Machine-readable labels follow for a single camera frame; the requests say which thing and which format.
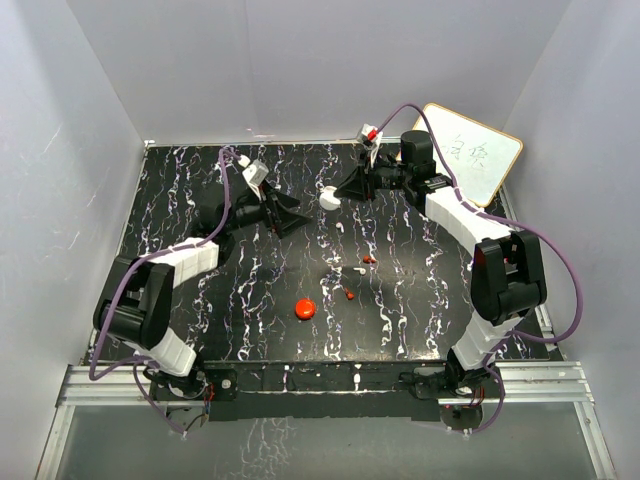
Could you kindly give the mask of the white earbud charging case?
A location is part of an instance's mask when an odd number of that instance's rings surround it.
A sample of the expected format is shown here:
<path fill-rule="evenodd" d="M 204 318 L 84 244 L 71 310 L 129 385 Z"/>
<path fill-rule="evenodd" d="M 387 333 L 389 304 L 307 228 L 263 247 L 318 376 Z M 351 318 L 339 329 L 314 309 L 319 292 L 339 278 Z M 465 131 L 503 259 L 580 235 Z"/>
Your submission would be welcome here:
<path fill-rule="evenodd" d="M 341 200 L 335 196 L 334 186 L 325 186 L 319 196 L 319 205 L 326 211 L 335 211 L 341 206 Z"/>

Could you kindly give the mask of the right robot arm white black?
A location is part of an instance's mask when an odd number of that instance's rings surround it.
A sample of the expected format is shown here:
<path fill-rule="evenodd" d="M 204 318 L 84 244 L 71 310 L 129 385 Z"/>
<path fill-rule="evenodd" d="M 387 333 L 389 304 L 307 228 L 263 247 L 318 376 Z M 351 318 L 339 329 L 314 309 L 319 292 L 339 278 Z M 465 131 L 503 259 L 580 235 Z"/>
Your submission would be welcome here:
<path fill-rule="evenodd" d="M 400 190 L 471 254 L 472 315 L 464 333 L 440 370 L 400 377 L 415 396 L 449 391 L 466 397 L 489 378 L 497 350 L 515 327 L 547 298 L 540 242 L 527 230 L 516 231 L 465 207 L 452 178 L 437 170 L 428 132 L 403 133 L 398 158 L 380 154 L 381 136 L 374 126 L 362 127 L 357 167 L 331 193 L 339 200 L 372 201 L 379 190 Z"/>

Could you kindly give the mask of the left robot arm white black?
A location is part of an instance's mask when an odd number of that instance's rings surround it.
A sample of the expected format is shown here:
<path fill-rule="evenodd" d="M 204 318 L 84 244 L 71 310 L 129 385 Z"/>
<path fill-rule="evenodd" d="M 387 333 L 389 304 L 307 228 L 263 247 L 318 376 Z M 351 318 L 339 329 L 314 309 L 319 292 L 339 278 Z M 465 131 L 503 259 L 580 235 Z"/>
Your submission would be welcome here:
<path fill-rule="evenodd" d="M 200 396 L 207 383 L 202 359 L 170 326 L 174 290 L 224 265 L 236 230 L 262 224 L 283 239 L 308 224 L 300 204 L 268 181 L 236 199 L 207 192 L 185 240 L 145 256 L 117 256 L 94 311 L 94 352 L 108 338 L 124 342 L 137 352 L 130 363 L 148 367 L 153 382 L 186 399 Z"/>

